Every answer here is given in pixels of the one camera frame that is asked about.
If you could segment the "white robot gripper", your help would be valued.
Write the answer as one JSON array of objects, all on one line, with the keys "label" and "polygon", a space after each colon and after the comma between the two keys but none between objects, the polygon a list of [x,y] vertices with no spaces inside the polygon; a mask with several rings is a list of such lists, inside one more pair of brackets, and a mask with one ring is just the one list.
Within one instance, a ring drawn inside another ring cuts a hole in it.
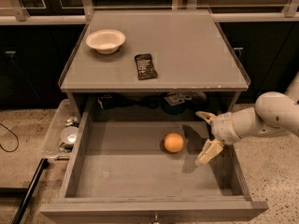
[{"label": "white robot gripper", "polygon": [[231,112],[216,116],[210,112],[197,111],[195,115],[211,125],[211,132],[216,138],[206,140],[195,161],[197,166],[207,164],[218,156],[223,151],[224,145],[232,145],[240,140],[233,125],[233,114]]}]

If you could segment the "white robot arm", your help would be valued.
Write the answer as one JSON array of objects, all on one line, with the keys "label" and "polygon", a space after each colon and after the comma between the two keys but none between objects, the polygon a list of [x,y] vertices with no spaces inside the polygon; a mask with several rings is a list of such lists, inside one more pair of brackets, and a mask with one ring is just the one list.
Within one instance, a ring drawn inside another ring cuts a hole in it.
[{"label": "white robot arm", "polygon": [[299,73],[284,93],[270,91],[260,95],[255,105],[218,116],[204,111],[196,115],[210,125],[213,140],[207,139],[195,164],[209,163],[225,145],[249,136],[266,137],[293,133],[299,136]]}]

